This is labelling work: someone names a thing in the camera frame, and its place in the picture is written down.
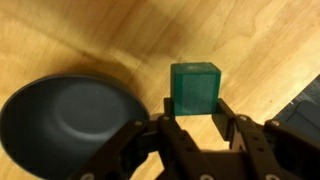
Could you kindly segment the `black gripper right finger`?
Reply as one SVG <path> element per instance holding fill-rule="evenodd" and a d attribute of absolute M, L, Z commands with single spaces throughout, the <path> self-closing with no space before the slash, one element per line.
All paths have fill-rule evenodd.
<path fill-rule="evenodd" d="M 235 114 L 223 99 L 212 115 L 225 152 L 211 155 L 218 180 L 320 180 L 320 145 L 298 129 Z"/>

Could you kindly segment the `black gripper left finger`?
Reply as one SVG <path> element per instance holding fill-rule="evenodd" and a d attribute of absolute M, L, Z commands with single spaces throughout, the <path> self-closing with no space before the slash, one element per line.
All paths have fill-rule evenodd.
<path fill-rule="evenodd" d="M 156 120 L 126 123 L 68 180 L 128 180 L 151 152 L 164 166 L 156 180 L 214 180 L 209 161 L 175 121 L 171 98 Z"/>

